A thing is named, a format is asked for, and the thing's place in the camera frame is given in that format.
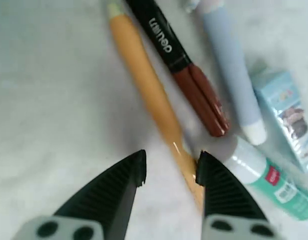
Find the ribbed grip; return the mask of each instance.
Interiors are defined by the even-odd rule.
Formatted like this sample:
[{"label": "ribbed grip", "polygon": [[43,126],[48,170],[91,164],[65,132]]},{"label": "ribbed grip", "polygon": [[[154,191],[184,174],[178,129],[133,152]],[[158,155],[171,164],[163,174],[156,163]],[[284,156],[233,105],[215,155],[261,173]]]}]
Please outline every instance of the ribbed grip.
[{"label": "ribbed grip", "polygon": [[106,240],[123,240],[136,188],[145,179],[146,152],[140,150],[93,179],[55,215],[98,221]]}]

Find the green glue stick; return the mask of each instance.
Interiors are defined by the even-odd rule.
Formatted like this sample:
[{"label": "green glue stick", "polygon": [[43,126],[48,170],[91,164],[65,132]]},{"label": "green glue stick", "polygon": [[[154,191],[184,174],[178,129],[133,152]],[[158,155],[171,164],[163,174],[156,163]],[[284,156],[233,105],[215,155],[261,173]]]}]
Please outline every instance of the green glue stick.
[{"label": "green glue stick", "polygon": [[209,151],[243,184],[271,199],[299,221],[308,220],[308,190],[238,136],[217,139]]}]

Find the yellow pencil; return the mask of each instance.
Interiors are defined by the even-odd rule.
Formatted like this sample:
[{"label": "yellow pencil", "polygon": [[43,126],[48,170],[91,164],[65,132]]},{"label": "yellow pencil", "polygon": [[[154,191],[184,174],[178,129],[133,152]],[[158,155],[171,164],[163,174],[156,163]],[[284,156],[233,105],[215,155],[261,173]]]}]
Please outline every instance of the yellow pencil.
[{"label": "yellow pencil", "polygon": [[125,61],[147,110],[169,146],[199,209],[202,210],[203,187],[195,182],[196,162],[183,147],[180,124],[149,61],[140,35],[117,0],[108,1],[108,15],[118,52]]}]

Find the brown marker cap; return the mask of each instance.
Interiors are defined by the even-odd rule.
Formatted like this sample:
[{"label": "brown marker cap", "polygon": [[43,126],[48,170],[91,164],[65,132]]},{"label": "brown marker cap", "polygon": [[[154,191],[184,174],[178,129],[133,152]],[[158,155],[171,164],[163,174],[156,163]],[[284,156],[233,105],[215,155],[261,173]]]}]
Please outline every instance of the brown marker cap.
[{"label": "brown marker cap", "polygon": [[191,63],[183,70],[173,73],[173,77],[209,133],[213,137],[225,135],[229,130],[229,122],[202,70]]}]

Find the marker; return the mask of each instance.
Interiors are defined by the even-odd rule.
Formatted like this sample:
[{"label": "marker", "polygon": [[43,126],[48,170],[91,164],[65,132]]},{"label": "marker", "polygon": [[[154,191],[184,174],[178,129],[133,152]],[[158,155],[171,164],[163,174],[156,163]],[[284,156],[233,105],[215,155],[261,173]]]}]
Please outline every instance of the marker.
[{"label": "marker", "polygon": [[154,0],[126,2],[206,129],[214,137],[225,135],[229,123],[213,88],[187,55],[159,6]]},{"label": "marker", "polygon": [[196,162],[183,146],[180,124],[149,61],[139,33],[130,18],[124,14],[118,1],[108,1],[108,15],[118,52],[132,75],[147,110],[169,146],[199,209],[202,210],[203,187],[195,182]]},{"label": "marker", "polygon": [[261,112],[252,88],[244,53],[234,36],[223,0],[191,0],[190,12],[198,5],[223,80],[231,96],[238,122],[248,140],[259,145],[266,140]]}]

